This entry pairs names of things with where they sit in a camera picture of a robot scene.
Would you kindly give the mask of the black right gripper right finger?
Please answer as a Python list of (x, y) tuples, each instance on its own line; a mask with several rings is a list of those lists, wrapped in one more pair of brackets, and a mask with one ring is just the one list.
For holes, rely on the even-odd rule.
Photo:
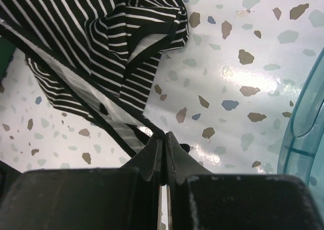
[(214, 174), (168, 132), (170, 229), (323, 229), (308, 187), (277, 174)]

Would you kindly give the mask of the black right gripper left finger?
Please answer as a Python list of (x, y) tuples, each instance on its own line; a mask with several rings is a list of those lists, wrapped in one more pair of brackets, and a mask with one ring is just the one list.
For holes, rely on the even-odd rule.
[(160, 229), (163, 142), (120, 168), (21, 174), (1, 202), (1, 229)]

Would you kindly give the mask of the black white striped tank top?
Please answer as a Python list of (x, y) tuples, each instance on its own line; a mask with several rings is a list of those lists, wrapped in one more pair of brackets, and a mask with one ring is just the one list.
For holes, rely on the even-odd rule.
[(183, 0), (1, 0), (1, 35), (26, 55), (51, 105), (105, 130), (130, 156), (162, 53), (189, 39)]

